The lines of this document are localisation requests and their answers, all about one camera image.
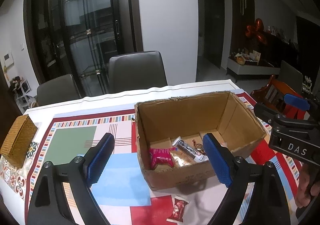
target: cardboard box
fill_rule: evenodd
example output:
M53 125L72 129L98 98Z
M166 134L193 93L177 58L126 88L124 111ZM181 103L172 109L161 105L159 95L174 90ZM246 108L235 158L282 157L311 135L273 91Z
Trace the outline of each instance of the cardboard box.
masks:
M190 145L193 139L202 143L203 135L212 132L220 143L227 143L234 156L246 158L267 135L254 114L231 92L137 103L135 114L138 161L151 190L194 183L215 173L209 161L151 170L150 147L171 148L178 136Z
M22 168L37 127L28 115L19 116L12 124L0 153L13 166Z

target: red candy wrapper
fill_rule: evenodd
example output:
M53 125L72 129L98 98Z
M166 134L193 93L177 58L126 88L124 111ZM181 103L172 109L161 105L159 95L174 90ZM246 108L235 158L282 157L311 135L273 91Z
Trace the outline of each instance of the red candy wrapper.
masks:
M170 149L149 149L151 156L151 169L154 170L158 164L168 165L173 168L173 161L170 154Z
M172 215L167 218L167 221L170 222L183 222L182 216L184 213L184 208L189 203L186 199L183 199L179 196L175 196L174 198L174 206Z

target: open cardboard box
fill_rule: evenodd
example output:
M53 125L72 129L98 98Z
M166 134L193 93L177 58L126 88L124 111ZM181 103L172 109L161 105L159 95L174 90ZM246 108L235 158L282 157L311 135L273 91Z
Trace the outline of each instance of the open cardboard box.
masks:
M170 98L135 105L138 161L151 190L194 183L215 175L209 161L184 167L150 169L149 148L171 148L181 136L188 144L202 143L213 133L234 156L247 158L267 135L254 114L231 92Z

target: blue square pattern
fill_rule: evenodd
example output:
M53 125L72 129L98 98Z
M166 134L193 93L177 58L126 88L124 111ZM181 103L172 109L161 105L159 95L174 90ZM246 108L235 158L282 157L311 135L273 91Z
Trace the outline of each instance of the blue square pattern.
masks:
M91 191L99 205L151 205L149 186L141 173L136 152L112 154Z

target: screw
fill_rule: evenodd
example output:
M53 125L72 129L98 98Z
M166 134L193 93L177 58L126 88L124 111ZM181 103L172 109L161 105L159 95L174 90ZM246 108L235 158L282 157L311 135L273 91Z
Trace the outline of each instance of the screw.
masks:
M47 161L43 164L44 168L48 168L51 166L51 162L50 161Z
M244 159L241 156L235 157L236 162L241 163Z
M82 161L82 159L83 159L83 156L76 156L75 158L73 158L73 161L74 162L81 162Z
M271 162L271 161L267 161L266 162L266 165L268 166L268 167L274 167L275 165L273 164L273 162Z

